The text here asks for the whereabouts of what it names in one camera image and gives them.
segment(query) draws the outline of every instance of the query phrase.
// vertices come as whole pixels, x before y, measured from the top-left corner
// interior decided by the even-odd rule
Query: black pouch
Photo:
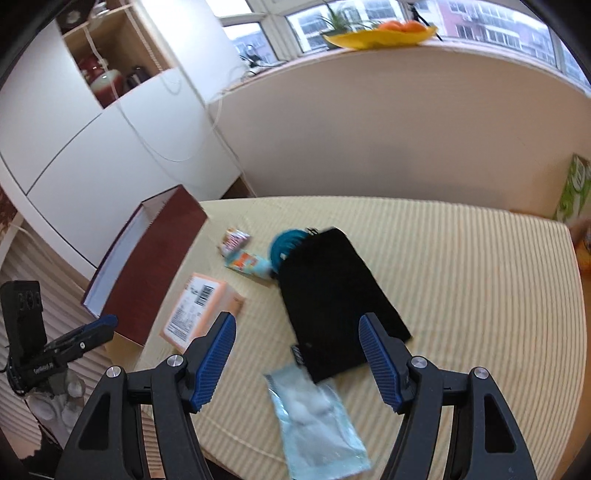
[[[306,238],[278,272],[279,287],[298,345],[294,357],[314,382],[364,364],[359,319],[375,313],[390,336],[410,332],[357,254],[336,228]]]

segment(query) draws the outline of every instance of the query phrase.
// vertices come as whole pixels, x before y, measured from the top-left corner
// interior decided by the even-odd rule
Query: table
[[[398,199],[285,197],[202,203],[209,220],[162,304],[137,369],[173,352],[158,333],[193,272],[246,297],[236,343],[213,400],[193,423],[203,449],[245,480],[287,479],[279,424],[263,374],[292,362],[295,342],[280,292],[223,266],[216,245],[233,226],[265,255],[289,228],[345,232],[413,334],[408,348],[440,368],[487,367],[549,480],[579,406],[586,361],[580,277],[563,225],[509,212]],[[367,366],[336,378],[378,479],[401,417],[382,403]],[[441,478],[451,408],[443,409],[431,479]]]

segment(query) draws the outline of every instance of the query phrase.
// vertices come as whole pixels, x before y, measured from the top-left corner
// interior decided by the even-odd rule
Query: white cabinet
[[[178,69],[131,90],[120,105],[162,168],[197,200],[220,198],[240,175],[233,154],[212,130],[205,108]]]
[[[29,45],[0,90],[0,154],[26,193],[102,108],[55,22]]]
[[[206,0],[141,0],[141,5],[205,102],[246,70]]]
[[[138,204],[175,184],[113,105],[60,152],[28,198],[96,267]]]

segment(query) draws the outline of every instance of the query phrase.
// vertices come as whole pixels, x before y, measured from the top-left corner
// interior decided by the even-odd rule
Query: windowsill
[[[586,86],[583,86],[581,83],[578,83],[571,78],[567,77],[566,75],[562,74],[558,71],[555,67],[548,65],[547,63],[543,62],[542,60],[537,60],[528,56],[527,54],[520,53],[517,51],[513,51],[507,47],[495,47],[489,44],[484,44],[480,42],[470,42],[465,40],[453,40],[453,39],[445,39],[443,42],[439,40],[428,40],[421,45],[415,47],[403,47],[403,48],[440,48],[446,51],[454,51],[458,53],[468,53],[468,54],[475,54],[475,55],[483,55],[486,57],[491,57],[495,59],[510,61],[524,67],[533,68],[536,70],[541,70],[544,73],[552,75],[553,77],[561,80],[562,82],[567,83],[571,87],[579,90],[582,94],[584,94],[587,98],[591,98],[591,89]],[[340,57],[342,55],[363,55],[368,52],[376,52],[376,50],[348,50],[346,48],[340,48],[338,50],[324,50],[318,53],[308,53],[304,54],[300,58],[296,60],[289,61],[279,67],[274,67],[264,72],[258,73],[253,77],[249,77],[239,83],[235,83],[234,85],[230,86],[225,90],[225,93],[233,92],[236,89],[242,88],[246,85],[251,84],[252,82],[256,82],[259,79],[266,78],[270,75],[275,75],[279,73],[286,72],[287,70],[298,68],[303,65],[317,63],[319,61],[329,61]]]

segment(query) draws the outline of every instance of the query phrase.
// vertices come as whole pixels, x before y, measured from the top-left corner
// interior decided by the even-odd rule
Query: wooden floor
[[[585,443],[588,435],[591,434],[591,354],[589,352],[589,347],[591,346],[591,277],[582,277],[582,281],[587,319],[587,365],[585,366],[585,382],[573,431],[571,432],[566,451],[554,474],[554,480],[560,480],[562,478]]]

